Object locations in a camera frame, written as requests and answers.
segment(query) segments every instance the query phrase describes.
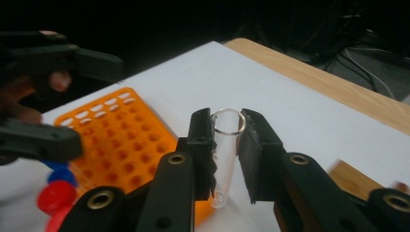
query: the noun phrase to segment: dark background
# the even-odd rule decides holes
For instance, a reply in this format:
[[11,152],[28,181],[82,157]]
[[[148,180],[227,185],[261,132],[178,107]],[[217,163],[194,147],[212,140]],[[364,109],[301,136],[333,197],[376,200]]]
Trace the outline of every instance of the dark background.
[[[116,55],[124,76],[150,69],[210,41],[251,39],[320,65],[375,31],[397,56],[410,54],[410,4],[404,0],[107,1],[0,0],[0,31],[51,30],[72,44]],[[75,76],[55,101],[23,103],[47,111],[108,83]]]

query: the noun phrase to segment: white table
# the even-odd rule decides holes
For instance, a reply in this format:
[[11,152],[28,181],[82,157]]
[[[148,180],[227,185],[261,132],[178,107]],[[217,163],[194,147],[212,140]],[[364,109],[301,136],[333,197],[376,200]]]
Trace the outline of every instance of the white table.
[[[265,116],[288,152],[307,154],[325,170],[341,159],[382,186],[410,180],[408,134],[219,43],[204,44],[121,83],[51,110],[44,115],[44,122],[53,124],[59,115],[122,87],[132,87],[177,136],[187,136],[190,116],[198,109],[210,107],[215,112],[226,107],[248,108]],[[20,220],[31,218],[37,222],[30,222],[30,231],[42,231],[47,217],[37,210],[34,202],[49,170],[35,161],[21,159],[0,171],[0,231],[8,231],[7,225],[16,223],[15,217],[21,215],[25,216]],[[17,224],[27,226],[23,221]],[[273,202],[250,205],[237,162],[227,205],[196,231],[279,229]]]

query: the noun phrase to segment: black cable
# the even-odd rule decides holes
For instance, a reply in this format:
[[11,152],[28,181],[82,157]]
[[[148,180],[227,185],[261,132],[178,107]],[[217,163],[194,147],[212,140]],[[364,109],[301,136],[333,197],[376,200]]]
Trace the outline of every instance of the black cable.
[[357,74],[358,76],[360,76],[361,78],[363,78],[365,81],[367,81],[367,83],[371,86],[371,89],[378,93],[376,85],[374,84],[374,80],[371,77],[371,75],[369,75],[367,72],[365,72],[364,70],[362,70],[361,67],[357,66],[354,62],[352,62],[349,58],[347,58],[346,56],[344,56],[342,53],[339,54],[340,57],[342,57],[343,59],[347,60],[349,63],[353,64],[355,67],[358,67],[362,72],[364,72],[367,76],[362,75],[361,73],[359,73],[358,71],[354,70],[353,68],[349,67],[348,65],[344,64],[343,62],[341,62],[340,59],[338,59],[337,57],[337,61],[344,66],[345,68],[349,69],[350,71],[354,72],[355,74]]

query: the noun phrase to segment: cable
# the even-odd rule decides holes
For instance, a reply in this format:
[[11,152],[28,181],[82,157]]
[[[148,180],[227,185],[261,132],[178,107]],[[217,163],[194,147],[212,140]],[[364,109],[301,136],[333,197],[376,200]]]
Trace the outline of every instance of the cable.
[[370,71],[368,71],[367,69],[365,69],[363,66],[361,66],[359,63],[357,63],[355,61],[355,59],[353,59],[353,57],[350,55],[350,52],[347,48],[344,48],[344,51],[346,52],[347,57],[349,57],[349,59],[355,63],[358,67],[360,67],[363,71],[365,71],[366,73],[370,74],[371,76],[373,76],[377,81],[379,81],[387,90],[387,92],[389,93],[390,97],[392,99],[395,100],[395,95],[393,94],[392,90],[389,88],[389,86],[387,86],[387,84],[385,82],[383,82],[379,77],[377,77],[375,74],[371,73]]
[[[386,53],[391,53],[392,54],[391,51],[383,50],[383,49],[379,49],[379,48],[374,48],[374,47],[352,47],[352,46],[349,46],[348,48],[353,49],[353,50],[381,51],[381,52],[386,52]],[[406,60],[410,60],[410,57],[403,56],[402,58],[406,59]]]
[[365,75],[366,75],[367,77],[365,77],[365,76],[363,76],[363,75],[361,75],[361,74],[359,74],[359,76],[361,76],[362,78],[364,78],[364,79],[371,85],[371,88],[373,89],[374,92],[377,92],[377,93],[378,93],[377,88],[376,88],[376,85],[374,84],[373,77],[372,77],[369,73],[367,73],[365,70],[363,70],[362,67],[357,66],[352,60],[350,60],[349,58],[347,58],[346,56],[344,56],[342,52],[340,52],[339,55],[340,55],[341,58],[345,59],[347,62],[350,62],[350,63],[353,64],[355,67],[359,68],[363,73],[365,73]]
[[[343,56],[343,55],[341,55],[341,54],[340,54],[340,57],[343,57],[343,58],[346,59],[347,61],[352,62],[351,60],[347,59],[347,57],[345,57],[345,56]],[[368,75],[368,73],[365,72],[365,74],[368,75],[368,77],[365,77],[364,75],[362,75],[362,74],[359,73],[358,71],[354,70],[353,68],[351,68],[351,67],[349,67],[348,65],[344,64],[343,62],[341,62],[341,60],[338,59],[338,57],[336,58],[336,60],[337,60],[342,66],[344,66],[346,69],[349,69],[351,72],[353,72],[353,73],[357,74],[358,76],[362,77],[365,81],[368,82],[368,84],[370,84],[371,89],[372,89],[374,92],[378,93],[377,88],[376,88],[376,86],[374,85],[374,81],[373,81],[373,79],[371,78],[371,75]]]

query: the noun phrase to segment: wooden table edge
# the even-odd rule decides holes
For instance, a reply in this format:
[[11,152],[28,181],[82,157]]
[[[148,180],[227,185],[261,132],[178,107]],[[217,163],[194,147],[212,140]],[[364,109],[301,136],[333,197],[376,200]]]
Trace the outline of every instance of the wooden table edge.
[[382,124],[410,134],[410,105],[372,92],[248,39],[238,38],[224,45]]

